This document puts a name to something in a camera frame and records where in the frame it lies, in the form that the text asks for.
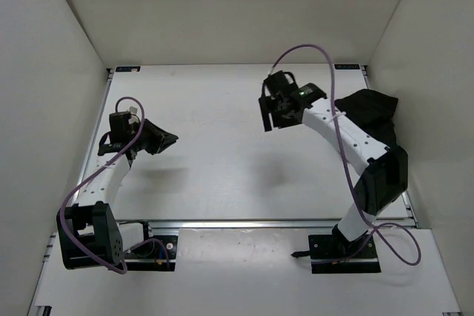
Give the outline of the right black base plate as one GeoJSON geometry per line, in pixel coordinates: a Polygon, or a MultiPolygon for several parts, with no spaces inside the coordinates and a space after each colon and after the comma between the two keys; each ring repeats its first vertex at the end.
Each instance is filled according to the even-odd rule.
{"type": "Polygon", "coordinates": [[[364,236],[348,250],[337,247],[332,235],[309,235],[308,250],[296,251],[293,258],[310,258],[311,272],[319,274],[376,274],[381,272],[373,237],[364,236]]]}

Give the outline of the black pleated skirt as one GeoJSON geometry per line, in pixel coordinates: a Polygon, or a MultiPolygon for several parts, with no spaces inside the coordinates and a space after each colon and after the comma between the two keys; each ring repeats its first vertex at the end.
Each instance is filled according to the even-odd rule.
{"type": "Polygon", "coordinates": [[[335,100],[335,106],[377,141],[393,148],[397,146],[393,116],[398,99],[375,90],[362,89],[335,100]]]}

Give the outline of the right blue corner label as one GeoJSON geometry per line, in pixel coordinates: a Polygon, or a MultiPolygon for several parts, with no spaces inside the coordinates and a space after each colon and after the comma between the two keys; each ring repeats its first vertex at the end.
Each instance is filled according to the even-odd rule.
{"type": "Polygon", "coordinates": [[[360,70],[358,64],[335,64],[334,67],[336,70],[360,70]]]}

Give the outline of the aluminium rail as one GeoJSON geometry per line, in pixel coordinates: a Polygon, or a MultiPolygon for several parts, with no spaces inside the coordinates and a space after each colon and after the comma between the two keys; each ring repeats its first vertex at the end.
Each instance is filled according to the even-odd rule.
{"type": "Polygon", "coordinates": [[[154,229],[330,229],[338,220],[150,220],[154,229]]]}

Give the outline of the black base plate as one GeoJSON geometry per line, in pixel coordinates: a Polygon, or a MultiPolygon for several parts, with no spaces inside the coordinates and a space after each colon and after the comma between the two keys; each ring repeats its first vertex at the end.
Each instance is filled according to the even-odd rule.
{"type": "Polygon", "coordinates": [[[174,272],[176,269],[176,258],[178,254],[178,230],[173,228],[162,228],[151,221],[122,221],[119,223],[122,237],[125,240],[130,234],[130,227],[135,232],[141,227],[142,240],[148,241],[145,245],[133,250],[127,250],[124,254],[127,268],[134,272],[174,272]]]}
{"type": "Polygon", "coordinates": [[[296,251],[293,258],[310,258],[311,272],[319,274],[376,274],[381,272],[373,237],[364,236],[348,250],[337,247],[332,235],[309,235],[308,250],[296,251]]]}

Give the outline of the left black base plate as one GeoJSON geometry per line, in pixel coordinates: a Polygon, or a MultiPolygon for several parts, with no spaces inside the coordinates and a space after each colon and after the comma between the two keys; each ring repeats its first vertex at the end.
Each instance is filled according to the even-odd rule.
{"type": "Polygon", "coordinates": [[[148,241],[145,245],[133,250],[127,250],[124,254],[127,268],[134,272],[174,272],[176,269],[176,258],[178,254],[178,230],[173,228],[162,228],[151,221],[122,221],[119,223],[122,237],[125,240],[130,234],[130,227],[135,232],[141,227],[142,240],[148,241]]]}

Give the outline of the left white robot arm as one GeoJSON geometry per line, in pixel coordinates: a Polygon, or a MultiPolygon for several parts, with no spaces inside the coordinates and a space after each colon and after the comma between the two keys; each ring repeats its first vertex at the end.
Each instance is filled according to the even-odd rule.
{"type": "Polygon", "coordinates": [[[138,153],[159,154],[177,142],[178,136],[148,119],[140,121],[131,112],[111,114],[109,125],[109,131],[99,141],[93,177],[80,187],[76,202],[56,217],[66,269],[106,265],[123,273],[127,254],[147,255],[156,248],[162,249],[161,259],[170,258],[147,222],[119,224],[112,205],[138,153]]]}

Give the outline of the left blue corner label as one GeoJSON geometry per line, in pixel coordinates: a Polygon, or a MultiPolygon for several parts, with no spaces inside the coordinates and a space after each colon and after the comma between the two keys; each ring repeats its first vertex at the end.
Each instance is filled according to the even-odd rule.
{"type": "Polygon", "coordinates": [[[137,73],[141,70],[140,66],[117,66],[116,73],[137,73]]]}

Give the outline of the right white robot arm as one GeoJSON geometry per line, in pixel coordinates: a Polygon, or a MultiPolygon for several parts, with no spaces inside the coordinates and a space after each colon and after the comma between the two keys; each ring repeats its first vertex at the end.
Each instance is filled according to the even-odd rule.
{"type": "Polygon", "coordinates": [[[407,189],[407,153],[367,134],[312,83],[263,85],[258,102],[266,131],[303,124],[325,138],[343,166],[358,174],[357,183],[350,185],[353,204],[332,230],[333,251],[341,258],[351,256],[381,212],[407,189]]]}

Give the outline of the blue corner label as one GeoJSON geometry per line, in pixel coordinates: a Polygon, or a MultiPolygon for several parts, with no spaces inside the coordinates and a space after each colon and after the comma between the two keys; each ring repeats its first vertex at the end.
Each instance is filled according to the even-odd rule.
{"type": "Polygon", "coordinates": [[[140,66],[117,66],[116,73],[137,73],[141,70],[140,66]]]}
{"type": "Polygon", "coordinates": [[[358,64],[335,64],[334,67],[336,70],[360,70],[358,64]]]}

